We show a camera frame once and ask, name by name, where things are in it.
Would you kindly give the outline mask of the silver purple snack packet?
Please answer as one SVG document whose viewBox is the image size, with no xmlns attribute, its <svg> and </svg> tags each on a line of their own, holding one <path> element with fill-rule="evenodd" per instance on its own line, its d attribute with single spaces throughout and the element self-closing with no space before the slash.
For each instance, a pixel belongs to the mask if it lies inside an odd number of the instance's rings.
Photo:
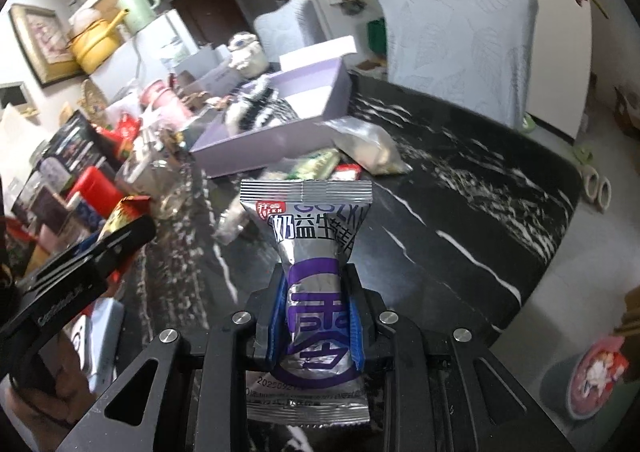
<svg viewBox="0 0 640 452">
<path fill-rule="evenodd" d="M 240 202 L 271 236 L 282 266 L 272 337 L 273 368 L 247 373 L 247 415 L 291 426 L 370 420 L 359 318 L 342 272 L 372 206 L 367 181 L 245 180 Z"/>
</svg>

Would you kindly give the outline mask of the green white medicine packet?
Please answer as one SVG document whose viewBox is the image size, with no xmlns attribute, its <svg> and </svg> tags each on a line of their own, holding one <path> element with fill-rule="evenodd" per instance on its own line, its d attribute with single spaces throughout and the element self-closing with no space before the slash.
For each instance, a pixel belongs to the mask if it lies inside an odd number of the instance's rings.
<svg viewBox="0 0 640 452">
<path fill-rule="evenodd" d="M 266 180 L 326 180 L 341 163 L 337 149 L 323 149 L 269 165 L 259 178 Z"/>
</svg>

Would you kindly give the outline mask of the clear bag of beige powder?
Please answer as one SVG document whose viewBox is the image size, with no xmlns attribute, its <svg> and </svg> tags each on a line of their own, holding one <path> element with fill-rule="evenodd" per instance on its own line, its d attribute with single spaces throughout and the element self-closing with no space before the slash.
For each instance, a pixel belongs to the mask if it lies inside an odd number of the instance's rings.
<svg viewBox="0 0 640 452">
<path fill-rule="evenodd" d="M 334 146 L 370 175 L 405 175 L 412 171 L 384 128 L 352 116 L 327 120 L 322 126 L 330 134 Z"/>
</svg>

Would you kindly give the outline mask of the lavender cardboard box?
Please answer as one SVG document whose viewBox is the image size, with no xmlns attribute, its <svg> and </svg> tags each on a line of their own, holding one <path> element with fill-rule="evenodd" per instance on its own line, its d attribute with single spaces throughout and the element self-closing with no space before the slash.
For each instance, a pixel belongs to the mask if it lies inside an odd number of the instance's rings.
<svg viewBox="0 0 640 452">
<path fill-rule="evenodd" d="M 327 120 L 347 113 L 352 81 L 343 36 L 280 56 L 281 71 L 242 88 L 207 126 L 191 154 L 209 177 L 246 172 L 332 144 Z"/>
</svg>

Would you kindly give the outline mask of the red plastic container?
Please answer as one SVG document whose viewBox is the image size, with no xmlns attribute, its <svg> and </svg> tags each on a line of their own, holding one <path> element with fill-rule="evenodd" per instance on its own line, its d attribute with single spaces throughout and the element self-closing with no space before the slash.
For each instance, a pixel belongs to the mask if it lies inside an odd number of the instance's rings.
<svg viewBox="0 0 640 452">
<path fill-rule="evenodd" d="M 124 198 L 114 183 L 96 166 L 87 167 L 67 194 L 70 200 L 76 193 L 104 219 L 107 219 Z"/>
</svg>

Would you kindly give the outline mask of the pink flower bowl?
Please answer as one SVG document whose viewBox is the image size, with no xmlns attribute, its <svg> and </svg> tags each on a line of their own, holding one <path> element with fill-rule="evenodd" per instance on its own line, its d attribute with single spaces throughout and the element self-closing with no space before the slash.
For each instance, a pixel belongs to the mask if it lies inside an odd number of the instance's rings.
<svg viewBox="0 0 640 452">
<path fill-rule="evenodd" d="M 589 420 L 608 402 L 629 366 L 622 353 L 625 339 L 606 336 L 577 361 L 567 391 L 567 412 L 572 420 Z"/>
</svg>

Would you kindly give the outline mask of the clear glass cup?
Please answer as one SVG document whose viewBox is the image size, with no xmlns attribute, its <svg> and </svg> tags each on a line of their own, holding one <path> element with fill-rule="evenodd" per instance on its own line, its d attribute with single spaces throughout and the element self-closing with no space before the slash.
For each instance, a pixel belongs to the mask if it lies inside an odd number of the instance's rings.
<svg viewBox="0 0 640 452">
<path fill-rule="evenodd" d="M 188 196 L 180 162 L 149 129 L 134 139 L 116 184 L 128 195 L 148 196 L 154 216 L 160 219 L 175 216 Z"/>
</svg>

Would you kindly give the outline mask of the red white snack packet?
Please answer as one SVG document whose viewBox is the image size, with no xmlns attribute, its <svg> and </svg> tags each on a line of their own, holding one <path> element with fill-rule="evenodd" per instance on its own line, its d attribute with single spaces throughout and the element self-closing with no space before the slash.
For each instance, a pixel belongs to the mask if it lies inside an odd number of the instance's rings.
<svg viewBox="0 0 640 452">
<path fill-rule="evenodd" d="M 357 181 L 360 179 L 362 169 L 357 164 L 339 164 L 330 175 L 334 181 Z"/>
</svg>

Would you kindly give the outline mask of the pink stacked cups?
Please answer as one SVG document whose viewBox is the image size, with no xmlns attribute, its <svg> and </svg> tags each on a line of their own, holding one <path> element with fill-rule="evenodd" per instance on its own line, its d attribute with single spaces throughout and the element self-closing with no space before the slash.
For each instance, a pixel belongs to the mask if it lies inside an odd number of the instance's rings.
<svg viewBox="0 0 640 452">
<path fill-rule="evenodd" d="M 153 82 L 143 90 L 140 104 L 145 126 L 161 123 L 180 130 L 193 116 L 175 91 L 162 80 Z"/>
</svg>

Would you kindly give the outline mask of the yellow watering can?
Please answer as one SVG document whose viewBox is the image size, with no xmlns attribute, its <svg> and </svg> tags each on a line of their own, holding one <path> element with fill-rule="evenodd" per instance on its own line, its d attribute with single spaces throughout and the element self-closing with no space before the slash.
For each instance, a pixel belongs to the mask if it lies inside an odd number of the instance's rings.
<svg viewBox="0 0 640 452">
<path fill-rule="evenodd" d="M 121 45 L 117 27 L 124 22 L 129 10 L 120 10 L 114 19 L 107 21 L 96 9 L 80 10 L 73 20 L 68 48 L 81 69 L 91 75 Z"/>
</svg>

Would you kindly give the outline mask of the white storage bin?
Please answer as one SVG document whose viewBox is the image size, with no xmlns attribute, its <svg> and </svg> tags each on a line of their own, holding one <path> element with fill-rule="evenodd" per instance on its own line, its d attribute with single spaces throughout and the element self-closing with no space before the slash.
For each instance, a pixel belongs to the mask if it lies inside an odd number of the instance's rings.
<svg viewBox="0 0 640 452">
<path fill-rule="evenodd" d="M 240 86 L 244 78 L 230 66 L 230 58 L 222 58 L 209 46 L 188 56 L 175 67 L 177 86 L 184 94 L 207 92 L 223 97 Z"/>
</svg>

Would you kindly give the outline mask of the mint green kettle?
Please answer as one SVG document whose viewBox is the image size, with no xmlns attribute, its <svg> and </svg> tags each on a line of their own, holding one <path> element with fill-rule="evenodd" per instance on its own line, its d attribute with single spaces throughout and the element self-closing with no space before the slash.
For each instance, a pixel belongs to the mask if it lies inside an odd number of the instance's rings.
<svg viewBox="0 0 640 452">
<path fill-rule="evenodd" d="M 126 10 L 124 23 L 131 35 L 135 35 L 151 24 L 156 18 L 160 0 L 118 0 L 117 8 Z"/>
</svg>

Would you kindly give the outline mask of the far light blue chair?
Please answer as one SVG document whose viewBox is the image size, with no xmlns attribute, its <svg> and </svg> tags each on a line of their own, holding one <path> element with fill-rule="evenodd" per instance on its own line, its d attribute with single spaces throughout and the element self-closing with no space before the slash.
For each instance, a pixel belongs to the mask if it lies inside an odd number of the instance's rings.
<svg viewBox="0 0 640 452">
<path fill-rule="evenodd" d="M 282 54 L 326 41 L 311 0 L 289 0 L 258 16 L 254 30 L 270 63 L 278 63 Z"/>
</svg>

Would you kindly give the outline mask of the light blue chair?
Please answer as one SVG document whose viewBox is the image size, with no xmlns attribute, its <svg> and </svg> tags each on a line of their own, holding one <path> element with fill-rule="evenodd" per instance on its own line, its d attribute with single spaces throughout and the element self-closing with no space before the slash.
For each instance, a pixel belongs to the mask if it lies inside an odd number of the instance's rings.
<svg viewBox="0 0 640 452">
<path fill-rule="evenodd" d="M 387 79 L 523 126 L 538 0 L 378 0 Z"/>
<path fill-rule="evenodd" d="M 289 0 L 258 16 L 254 30 L 270 63 L 278 63 L 282 54 L 326 41 L 311 0 Z"/>
</svg>

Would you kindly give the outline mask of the near light blue chair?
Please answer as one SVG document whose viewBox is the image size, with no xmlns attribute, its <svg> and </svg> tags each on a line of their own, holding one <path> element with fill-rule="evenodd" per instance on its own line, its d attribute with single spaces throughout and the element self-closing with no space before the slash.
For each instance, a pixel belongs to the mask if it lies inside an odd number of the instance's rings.
<svg viewBox="0 0 640 452">
<path fill-rule="evenodd" d="M 378 0 L 387 79 L 523 126 L 538 0 Z"/>
</svg>

